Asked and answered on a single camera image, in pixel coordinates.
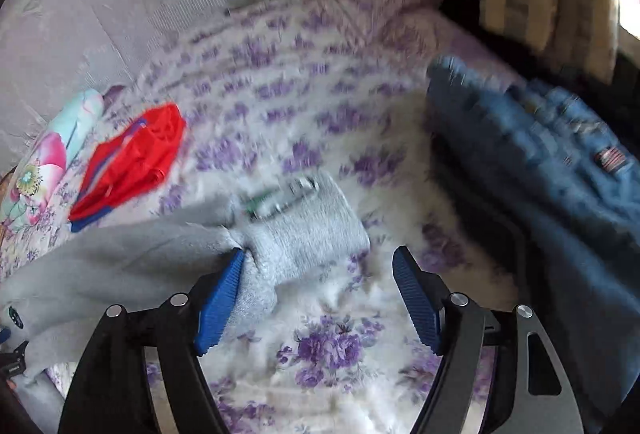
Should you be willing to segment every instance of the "bed sheet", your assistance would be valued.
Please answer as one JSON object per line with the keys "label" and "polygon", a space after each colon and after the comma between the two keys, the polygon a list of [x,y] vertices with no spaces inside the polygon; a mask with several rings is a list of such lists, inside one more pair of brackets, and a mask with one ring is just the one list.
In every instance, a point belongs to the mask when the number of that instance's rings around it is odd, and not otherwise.
{"label": "bed sheet", "polygon": [[[66,218],[95,146],[144,109],[175,101],[188,132],[166,183],[92,226],[153,218],[217,193],[251,194],[322,167],[371,239],[278,288],[273,315],[201,365],[233,433],[406,433],[439,358],[418,341],[391,274],[407,245],[424,269],[478,303],[510,309],[516,291],[456,225],[430,176],[426,67],[455,54],[504,89],[519,78],[473,37],[416,0],[276,0],[200,27],[112,90],[110,107],[33,228],[5,239],[0,279],[71,239]],[[49,374],[66,394],[73,365]],[[156,412],[174,432],[162,377],[147,364]],[[491,374],[483,352],[468,432]]]}

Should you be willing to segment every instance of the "red garment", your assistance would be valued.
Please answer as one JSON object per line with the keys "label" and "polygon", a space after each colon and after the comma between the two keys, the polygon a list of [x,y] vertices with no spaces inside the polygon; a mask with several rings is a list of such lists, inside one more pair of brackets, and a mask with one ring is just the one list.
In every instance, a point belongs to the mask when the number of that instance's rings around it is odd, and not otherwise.
{"label": "red garment", "polygon": [[122,134],[96,147],[70,221],[103,215],[160,185],[178,153],[185,123],[174,103],[145,111]]}

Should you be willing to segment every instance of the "floral bed sheet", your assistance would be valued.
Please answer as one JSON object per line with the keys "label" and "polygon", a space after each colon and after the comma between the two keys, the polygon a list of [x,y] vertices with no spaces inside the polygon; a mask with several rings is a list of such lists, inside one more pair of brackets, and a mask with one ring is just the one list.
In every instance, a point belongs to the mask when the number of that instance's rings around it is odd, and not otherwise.
{"label": "floral bed sheet", "polygon": [[[519,78],[434,8],[437,0],[275,0],[176,37],[108,109],[40,222],[5,238],[0,278],[72,238],[66,222],[101,141],[144,109],[175,101],[188,124],[158,191],[93,226],[139,221],[221,192],[256,193],[322,167],[362,218],[368,255],[336,259],[278,288],[270,319],[201,359],[232,433],[407,433],[439,358],[418,341],[391,274],[408,245],[421,267],[486,307],[510,309],[511,277],[456,225],[431,179],[426,68],[460,56],[505,89]],[[65,394],[73,374],[49,369]],[[174,432],[159,367],[147,366],[164,432]],[[476,432],[491,372],[485,351],[466,428]]]}

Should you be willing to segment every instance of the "dark blue garment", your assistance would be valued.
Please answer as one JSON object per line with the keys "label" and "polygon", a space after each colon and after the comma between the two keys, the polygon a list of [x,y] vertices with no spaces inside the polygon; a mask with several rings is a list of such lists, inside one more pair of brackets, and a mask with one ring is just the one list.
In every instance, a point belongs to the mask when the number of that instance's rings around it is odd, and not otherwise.
{"label": "dark blue garment", "polygon": [[[562,88],[531,82],[498,93],[455,58],[436,61],[430,76],[450,147],[545,253],[566,333],[557,348],[573,359],[591,404],[610,416],[640,374],[638,161]],[[618,161],[607,170],[599,155],[611,147]]]}

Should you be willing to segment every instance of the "blue gripper pad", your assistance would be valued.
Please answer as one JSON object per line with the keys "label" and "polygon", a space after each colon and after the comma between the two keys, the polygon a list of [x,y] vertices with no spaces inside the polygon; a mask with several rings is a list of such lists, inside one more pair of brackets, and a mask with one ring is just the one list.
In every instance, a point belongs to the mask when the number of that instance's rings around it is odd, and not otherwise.
{"label": "blue gripper pad", "polygon": [[198,315],[198,332],[193,339],[197,356],[203,356],[210,347],[217,346],[229,315],[236,305],[244,252],[235,251],[217,284],[205,299]]}
{"label": "blue gripper pad", "polygon": [[449,297],[449,289],[439,276],[422,271],[407,247],[394,252],[392,268],[420,342],[442,354],[443,300]]}

